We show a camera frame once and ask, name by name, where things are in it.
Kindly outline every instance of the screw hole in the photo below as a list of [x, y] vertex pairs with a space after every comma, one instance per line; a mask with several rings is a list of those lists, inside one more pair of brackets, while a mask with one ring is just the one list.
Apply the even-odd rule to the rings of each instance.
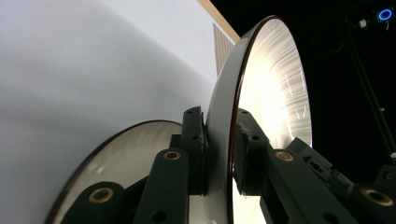
[[288, 152], [280, 151], [275, 154], [278, 158], [283, 161], [293, 161], [294, 158]]
[[168, 151], [165, 154], [163, 154], [163, 158], [169, 161], [175, 161], [180, 158], [180, 153], [176, 151]]
[[386, 171], [386, 172], [384, 173], [384, 175], [383, 175], [383, 178], [386, 179], [386, 180], [392, 179], [392, 173], [389, 172], [389, 171]]
[[385, 196], [383, 194], [377, 193], [377, 192], [369, 192], [369, 196], [372, 197], [374, 200], [377, 200], [379, 202], [384, 202]]
[[167, 218], [167, 215], [165, 212], [163, 211], [156, 211], [151, 215], [151, 220], [154, 223], [160, 223], [160, 222], [164, 222]]
[[335, 216], [335, 215], [332, 214], [332, 213], [324, 213], [324, 214], [322, 215], [322, 217], [323, 217], [323, 219], [324, 219], [325, 221], [327, 221], [328, 223], [332, 223], [332, 224], [338, 224], [338, 223], [340, 223], [340, 220], [338, 219], [338, 217]]
[[108, 195], [108, 191], [102, 190], [93, 195], [96, 200], [104, 199]]

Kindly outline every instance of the white wall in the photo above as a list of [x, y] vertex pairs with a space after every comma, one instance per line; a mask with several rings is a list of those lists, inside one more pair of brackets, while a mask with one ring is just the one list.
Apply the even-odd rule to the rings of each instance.
[[42, 223], [110, 135], [206, 112], [212, 22], [194, 0], [0, 0], [0, 223]]

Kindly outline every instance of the white surface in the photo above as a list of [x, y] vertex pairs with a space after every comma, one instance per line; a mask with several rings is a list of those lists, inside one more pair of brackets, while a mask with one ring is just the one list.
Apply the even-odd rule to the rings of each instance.
[[[260, 29], [248, 56], [239, 107], [251, 113], [273, 148], [286, 148], [299, 137], [312, 146], [311, 113], [303, 65], [293, 37], [281, 20]], [[233, 197], [235, 223], [265, 223], [260, 197]]]
[[148, 176], [155, 156], [168, 148], [172, 134], [181, 134], [180, 124], [153, 121], [138, 124], [107, 143], [74, 176], [53, 223], [61, 223], [78, 195], [93, 184], [110, 181], [127, 189]]
[[42, 223], [112, 134], [206, 112], [213, 43], [192, 0], [1, 0], [0, 222]]
[[[244, 64], [245, 52], [247, 63]], [[233, 113], [249, 111], [262, 127], [273, 148], [285, 148], [294, 137], [311, 144], [311, 118], [304, 70], [291, 33], [283, 21], [268, 18], [241, 37], [231, 52], [209, 107], [207, 129], [210, 151], [209, 188], [205, 197], [208, 222], [227, 219], [227, 175], [230, 173], [231, 131], [236, 130]], [[264, 223], [260, 197], [234, 193], [234, 223]]]

